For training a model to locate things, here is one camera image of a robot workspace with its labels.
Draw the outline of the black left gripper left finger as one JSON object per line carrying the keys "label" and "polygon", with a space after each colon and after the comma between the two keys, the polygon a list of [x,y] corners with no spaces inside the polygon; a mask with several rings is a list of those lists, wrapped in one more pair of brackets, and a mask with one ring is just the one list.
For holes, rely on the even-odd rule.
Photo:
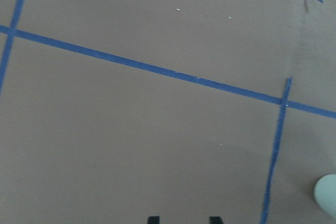
{"label": "black left gripper left finger", "polygon": [[149,216],[147,219],[147,224],[160,224],[159,216]]}

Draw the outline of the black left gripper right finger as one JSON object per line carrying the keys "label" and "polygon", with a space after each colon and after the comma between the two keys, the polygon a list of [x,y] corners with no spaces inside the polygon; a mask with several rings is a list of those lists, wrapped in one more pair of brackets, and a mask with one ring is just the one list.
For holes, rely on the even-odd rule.
{"label": "black left gripper right finger", "polygon": [[223,220],[220,216],[210,216],[209,224],[223,224]]}

